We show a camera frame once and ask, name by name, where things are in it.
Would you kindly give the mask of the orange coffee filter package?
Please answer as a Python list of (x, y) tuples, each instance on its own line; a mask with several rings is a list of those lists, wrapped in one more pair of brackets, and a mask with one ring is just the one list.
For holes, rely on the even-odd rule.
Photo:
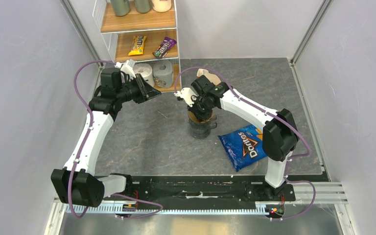
[(221, 79), (215, 75), (215, 74), (212, 74), (210, 73), (208, 70), (206, 69), (198, 69), (197, 71), (197, 78), (199, 78), (200, 76), (204, 75), (211, 83), (213, 83), (214, 85), (218, 85), (219, 83), (221, 83)]

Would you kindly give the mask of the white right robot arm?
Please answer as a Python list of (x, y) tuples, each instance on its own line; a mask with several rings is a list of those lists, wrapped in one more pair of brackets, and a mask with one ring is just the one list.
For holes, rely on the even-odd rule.
[(196, 78), (190, 88), (182, 89), (181, 94), (188, 110), (200, 121), (210, 119), (213, 109), (219, 108), (241, 117), (262, 132), (262, 149), (269, 158), (262, 194), (268, 200), (280, 197), (286, 185), (286, 162), (299, 140), (292, 113), (262, 106), (242, 96), (228, 83), (215, 85), (204, 75)]

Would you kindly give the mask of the white wire wooden shelf rack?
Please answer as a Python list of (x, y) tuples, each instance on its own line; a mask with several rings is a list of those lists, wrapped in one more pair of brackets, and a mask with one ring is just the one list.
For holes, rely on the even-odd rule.
[(166, 38), (178, 39), (176, 2), (171, 1), (171, 8), (163, 13), (151, 9), (140, 13), (133, 1), (129, 2), (130, 11), (125, 16), (116, 16), (108, 0), (97, 0), (94, 4), (93, 17), (103, 36), (110, 36), (109, 46), (113, 59), (124, 62), (133, 59), (136, 62), (153, 63), (160, 59), (169, 60), (173, 65), (172, 86), (156, 81), (156, 88), (162, 92), (173, 92), (181, 88), (179, 44), (171, 47), (164, 56), (155, 56)]

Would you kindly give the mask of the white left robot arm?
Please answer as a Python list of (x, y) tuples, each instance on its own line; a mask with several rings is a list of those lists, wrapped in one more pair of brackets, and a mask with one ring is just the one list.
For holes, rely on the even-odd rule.
[(149, 85), (141, 74), (134, 78), (119, 68), (107, 68), (100, 74), (100, 86), (86, 104), (87, 117), (80, 139), (62, 169), (55, 169), (51, 181), (62, 203), (70, 206), (98, 207), (106, 197), (116, 194), (122, 200), (134, 194), (132, 177), (112, 173), (95, 176), (95, 165), (107, 133), (125, 102), (137, 104), (162, 93)]

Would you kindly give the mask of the brown paper coffee filter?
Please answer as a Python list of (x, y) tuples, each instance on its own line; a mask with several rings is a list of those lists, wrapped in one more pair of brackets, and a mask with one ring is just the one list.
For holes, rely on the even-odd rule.
[(211, 119), (212, 119), (212, 117), (211, 117), (211, 118), (209, 118), (209, 119), (200, 120), (200, 119), (197, 118), (197, 117), (195, 116), (195, 114), (194, 114), (193, 112), (191, 112), (191, 111), (188, 111), (188, 118), (189, 118), (191, 121), (195, 122), (195, 123), (206, 123), (206, 122), (211, 121)]

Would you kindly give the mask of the black coffee dripper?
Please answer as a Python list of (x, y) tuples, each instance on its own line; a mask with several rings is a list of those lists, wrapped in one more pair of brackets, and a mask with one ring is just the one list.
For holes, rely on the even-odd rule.
[(211, 117), (207, 120), (200, 120), (198, 119), (193, 112), (191, 111), (188, 111), (188, 118), (189, 120), (193, 121), (194, 123), (198, 123), (198, 124), (205, 124), (205, 123), (209, 123), (211, 121), (215, 121), (217, 119), (217, 115), (213, 112)]

